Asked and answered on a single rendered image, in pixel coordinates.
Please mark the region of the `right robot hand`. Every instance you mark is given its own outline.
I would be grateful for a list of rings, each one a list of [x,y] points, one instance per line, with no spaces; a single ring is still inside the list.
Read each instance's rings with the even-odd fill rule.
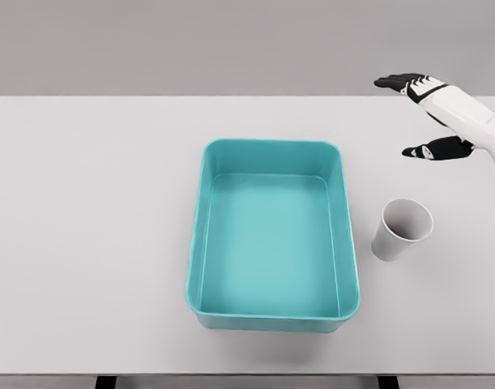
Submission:
[[[406,147],[403,156],[458,160],[468,158],[475,150],[484,150],[495,164],[495,113],[460,87],[420,73],[382,76],[373,85],[407,96],[435,122],[453,132],[451,136]]]

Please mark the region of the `white paper cup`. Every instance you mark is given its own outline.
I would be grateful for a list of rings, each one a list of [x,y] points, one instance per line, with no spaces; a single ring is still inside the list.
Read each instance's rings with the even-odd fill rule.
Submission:
[[[433,227],[433,215],[425,205],[415,199],[392,199],[382,208],[371,250],[382,261],[394,261],[427,239]]]

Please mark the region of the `teal plastic basket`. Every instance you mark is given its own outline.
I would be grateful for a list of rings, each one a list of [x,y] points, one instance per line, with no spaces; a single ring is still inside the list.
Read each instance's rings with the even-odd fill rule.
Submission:
[[[214,330],[331,333],[361,305],[344,162],[332,143],[203,150],[186,302]]]

